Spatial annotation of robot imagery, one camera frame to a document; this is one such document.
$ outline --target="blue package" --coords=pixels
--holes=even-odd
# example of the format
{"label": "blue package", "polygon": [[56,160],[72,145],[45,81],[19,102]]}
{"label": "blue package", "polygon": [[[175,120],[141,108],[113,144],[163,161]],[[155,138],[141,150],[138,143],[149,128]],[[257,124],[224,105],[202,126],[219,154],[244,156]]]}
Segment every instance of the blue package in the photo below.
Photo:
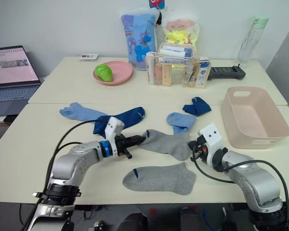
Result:
{"label": "blue package", "polygon": [[129,61],[137,70],[146,70],[145,54],[156,51],[154,14],[130,15],[122,17],[126,42],[129,52]]}

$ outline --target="black cable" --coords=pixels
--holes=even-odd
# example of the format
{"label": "black cable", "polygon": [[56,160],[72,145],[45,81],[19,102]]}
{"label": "black cable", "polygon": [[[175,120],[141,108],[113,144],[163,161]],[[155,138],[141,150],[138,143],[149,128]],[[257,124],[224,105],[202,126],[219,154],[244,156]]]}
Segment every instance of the black cable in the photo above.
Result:
{"label": "black cable", "polygon": [[19,221],[20,221],[20,223],[22,224],[22,225],[24,225],[24,222],[23,222],[23,220],[22,220],[22,218],[21,218],[21,207],[22,207],[22,203],[19,203],[19,210],[18,210],[18,217],[19,217]]}
{"label": "black cable", "polygon": [[91,213],[90,213],[90,216],[87,217],[87,211],[83,211],[83,221],[87,221],[87,220],[91,220],[93,219],[95,216],[92,216],[93,214],[93,209],[91,209]]}
{"label": "black cable", "polygon": [[68,146],[68,145],[71,145],[71,144],[81,144],[81,143],[82,143],[82,142],[70,142],[70,143],[66,143],[66,144],[62,145],[62,146],[58,149],[57,153],[58,153],[59,151],[61,151],[63,148],[65,148],[66,146]]}
{"label": "black cable", "polygon": [[251,163],[263,163],[263,164],[266,164],[268,166],[270,166],[276,173],[277,175],[279,176],[282,184],[283,184],[283,187],[284,187],[284,191],[285,191],[285,198],[286,198],[286,209],[287,209],[287,214],[286,214],[286,222],[289,224],[289,194],[288,194],[288,189],[287,189],[287,185],[286,185],[286,182],[283,178],[283,176],[281,175],[281,173],[278,171],[278,169],[272,165],[271,163],[265,161],[265,160],[248,160],[248,161],[243,161],[243,162],[240,162],[238,164],[235,164],[235,165],[231,165],[227,168],[224,168],[223,169],[223,172],[226,172],[226,171],[229,171],[235,167],[238,167],[240,165],[246,165],[246,164],[251,164]]}
{"label": "black cable", "polygon": [[212,180],[217,180],[217,181],[219,181],[219,182],[234,184],[233,181],[218,179],[218,178],[215,178],[215,177],[210,176],[209,174],[205,173],[205,172],[199,167],[199,165],[198,165],[198,163],[197,163],[197,159],[199,158],[199,156],[198,156],[197,158],[195,157],[195,155],[196,155],[196,154],[195,154],[195,149],[196,149],[196,147],[193,148],[193,160],[192,160],[192,161],[194,162],[194,164],[195,164],[196,168],[199,170],[199,172],[201,172],[203,175],[205,175],[206,177],[208,177],[208,178],[210,178],[210,179],[212,179]]}
{"label": "black cable", "polygon": [[[47,167],[47,172],[46,172],[46,179],[45,179],[45,184],[44,184],[44,189],[43,189],[43,192],[42,193],[45,193],[46,189],[47,189],[47,186],[48,186],[48,182],[49,182],[49,178],[50,178],[50,175],[51,175],[51,172],[52,172],[52,168],[53,168],[53,163],[54,163],[54,159],[56,157],[56,155],[58,154],[58,152],[63,148],[60,147],[62,141],[64,140],[64,138],[72,131],[74,130],[75,128],[79,127],[80,125],[83,125],[83,124],[87,124],[87,123],[92,123],[92,122],[101,122],[101,123],[108,123],[108,121],[106,120],[88,120],[88,121],[84,121],[82,123],[79,123],[77,125],[75,125],[74,127],[72,127],[71,129],[69,129],[65,134],[64,136],[60,139],[60,141],[58,142],[57,146],[56,146],[56,149],[54,150],[54,153],[53,153],[53,156],[51,157],[50,161],[49,161],[49,164],[48,164],[48,167]],[[21,228],[21,231],[24,231],[26,230],[26,228],[28,227],[28,225],[30,224],[33,216],[34,216],[34,213],[39,205],[39,203],[42,202],[42,198],[39,198],[38,201],[35,203],[33,209],[31,210],[31,213],[29,214],[28,218],[26,219],[25,221],[25,224],[22,226]]]}

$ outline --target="black remote control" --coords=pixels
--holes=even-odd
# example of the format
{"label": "black remote control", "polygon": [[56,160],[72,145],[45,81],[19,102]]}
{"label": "black remote control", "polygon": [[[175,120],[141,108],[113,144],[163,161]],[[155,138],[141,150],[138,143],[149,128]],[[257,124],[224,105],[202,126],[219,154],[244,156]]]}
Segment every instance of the black remote control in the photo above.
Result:
{"label": "black remote control", "polygon": [[213,78],[237,78],[242,79],[245,72],[239,66],[232,67],[212,67],[208,76],[209,79]]}

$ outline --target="sock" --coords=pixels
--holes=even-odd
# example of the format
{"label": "sock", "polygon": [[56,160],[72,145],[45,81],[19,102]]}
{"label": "sock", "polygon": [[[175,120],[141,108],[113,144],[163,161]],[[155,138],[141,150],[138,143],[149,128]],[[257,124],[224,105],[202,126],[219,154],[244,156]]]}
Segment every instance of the sock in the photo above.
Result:
{"label": "sock", "polygon": [[187,133],[166,135],[160,131],[149,129],[142,136],[145,136],[146,139],[138,145],[140,148],[170,154],[177,160],[186,160],[192,153],[187,145],[189,140]]}
{"label": "sock", "polygon": [[60,114],[64,117],[70,119],[76,119],[80,121],[87,121],[92,119],[97,119],[100,116],[105,116],[107,114],[93,109],[85,108],[79,103],[71,103],[69,107],[65,107],[60,110]]}
{"label": "sock", "polygon": [[[103,115],[98,117],[99,120],[109,120],[111,115]],[[129,128],[135,124],[138,124],[142,119],[145,117],[145,110],[143,107],[136,107],[134,109],[131,109],[129,111],[126,111],[119,115],[114,115],[113,117],[121,120],[124,123],[124,128]],[[94,131],[93,134],[100,134],[101,136],[105,137],[105,128],[106,123],[96,122],[94,125]]]}
{"label": "sock", "polygon": [[165,167],[138,167],[123,179],[123,185],[133,191],[169,191],[180,195],[191,193],[196,175],[185,163]]}
{"label": "sock", "polygon": [[184,105],[183,110],[189,114],[200,116],[211,111],[210,106],[200,97],[192,98],[193,105]]}
{"label": "sock", "polygon": [[166,121],[173,127],[174,134],[180,134],[191,129],[196,121],[196,116],[173,112],[167,116]]}

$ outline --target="bottle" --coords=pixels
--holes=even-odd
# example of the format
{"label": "bottle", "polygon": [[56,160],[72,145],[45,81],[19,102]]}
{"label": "bottle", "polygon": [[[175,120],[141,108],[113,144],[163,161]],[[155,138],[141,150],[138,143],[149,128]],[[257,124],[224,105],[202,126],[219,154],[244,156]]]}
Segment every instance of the bottle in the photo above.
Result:
{"label": "bottle", "polygon": [[187,87],[189,80],[193,74],[194,64],[190,64],[185,68],[184,76],[183,76],[183,86]]}
{"label": "bottle", "polygon": [[154,80],[154,66],[155,66],[155,57],[152,52],[147,52],[145,54],[146,69],[148,70],[149,84],[155,84]]}
{"label": "bottle", "polygon": [[198,76],[199,69],[200,69],[200,63],[195,63],[192,76],[190,77],[189,82],[188,82],[188,86],[191,88],[193,88],[196,84],[196,79]]}
{"label": "bottle", "polygon": [[268,20],[269,18],[256,17],[256,19],[253,21],[249,34],[241,45],[238,55],[239,63],[247,63],[250,60],[250,56],[259,42]]}
{"label": "bottle", "polygon": [[209,65],[210,65],[210,62],[200,63],[200,69],[198,71],[198,76],[196,78],[196,83],[195,83],[196,88],[204,88],[205,87],[205,85],[207,83],[209,71],[210,71]]}

